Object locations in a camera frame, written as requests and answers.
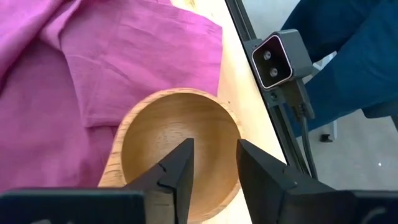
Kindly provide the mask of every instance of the bowl rim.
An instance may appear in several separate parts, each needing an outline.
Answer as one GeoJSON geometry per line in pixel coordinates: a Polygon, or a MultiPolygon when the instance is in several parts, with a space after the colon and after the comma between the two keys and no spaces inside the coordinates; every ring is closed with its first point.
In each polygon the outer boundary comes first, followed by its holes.
{"type": "MultiPolygon", "coordinates": [[[[244,138],[243,134],[243,128],[239,120],[237,119],[236,115],[232,112],[231,109],[227,107],[227,105],[223,102],[221,102],[217,97],[211,95],[210,93],[207,93],[205,91],[197,90],[194,88],[171,88],[168,90],[162,90],[162,91],[157,91],[147,97],[145,97],[143,100],[138,102],[133,108],[127,112],[125,117],[123,118],[121,124],[118,127],[118,131],[115,135],[115,139],[112,145],[112,150],[111,153],[108,157],[108,161],[105,165],[103,175],[101,176],[101,180],[98,184],[99,187],[124,187],[127,182],[123,173],[123,166],[122,166],[122,159],[121,159],[121,154],[122,154],[122,148],[123,148],[123,142],[124,142],[124,137],[131,125],[131,123],[134,121],[136,116],[143,110],[145,109],[148,105],[153,103],[154,101],[169,96],[173,95],[176,93],[189,93],[189,94],[196,94],[200,96],[204,96],[208,98],[209,100],[214,101],[218,105],[220,105],[232,118],[232,120],[235,122],[236,127],[238,129],[240,138],[244,138]],[[119,182],[115,182],[114,177],[119,177],[119,182]]],[[[238,194],[241,186],[239,183],[239,177],[237,176],[236,183],[230,193],[224,198],[224,200],[217,205],[216,207],[212,208],[209,212],[206,212],[201,215],[195,215],[194,214],[194,219],[190,219],[189,222],[203,222],[205,220],[208,220],[218,213],[222,211],[225,207],[227,207],[232,200],[235,198],[235,196],[238,194]]]]}

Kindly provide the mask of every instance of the blue cloth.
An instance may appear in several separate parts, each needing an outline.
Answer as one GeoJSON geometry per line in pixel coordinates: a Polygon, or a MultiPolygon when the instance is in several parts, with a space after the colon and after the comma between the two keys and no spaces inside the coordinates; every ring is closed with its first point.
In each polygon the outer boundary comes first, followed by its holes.
{"type": "Polygon", "coordinates": [[[300,32],[313,62],[338,51],[306,84],[315,112],[309,130],[398,98],[398,1],[301,0],[282,29],[300,32]]]}

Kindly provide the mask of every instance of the camera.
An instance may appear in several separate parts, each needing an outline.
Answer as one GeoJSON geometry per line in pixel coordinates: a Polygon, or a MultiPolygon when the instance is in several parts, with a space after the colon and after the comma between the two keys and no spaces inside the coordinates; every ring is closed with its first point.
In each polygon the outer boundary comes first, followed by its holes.
{"type": "Polygon", "coordinates": [[[312,62],[298,30],[272,33],[252,51],[254,73],[262,87],[271,90],[312,73],[312,62]]]}

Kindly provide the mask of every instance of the wooden bowl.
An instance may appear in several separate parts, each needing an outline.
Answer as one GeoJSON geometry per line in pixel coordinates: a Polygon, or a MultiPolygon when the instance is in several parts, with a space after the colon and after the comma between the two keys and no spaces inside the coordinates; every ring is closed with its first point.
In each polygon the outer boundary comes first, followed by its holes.
{"type": "Polygon", "coordinates": [[[189,222],[202,222],[227,206],[239,190],[232,112],[203,91],[176,88],[148,96],[121,123],[99,187],[123,187],[186,138],[195,140],[189,222]]]}

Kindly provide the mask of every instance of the gray floor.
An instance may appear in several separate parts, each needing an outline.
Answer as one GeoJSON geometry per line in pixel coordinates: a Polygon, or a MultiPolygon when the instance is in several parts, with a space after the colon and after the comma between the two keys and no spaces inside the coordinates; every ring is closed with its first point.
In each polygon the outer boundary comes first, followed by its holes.
{"type": "MultiPolygon", "coordinates": [[[[297,3],[243,0],[259,38],[280,29],[297,3]]],[[[326,127],[310,133],[320,180],[336,189],[398,190],[398,132],[391,119],[366,119],[357,111],[340,118],[337,126],[338,138],[332,143],[319,142],[326,127]]]]}

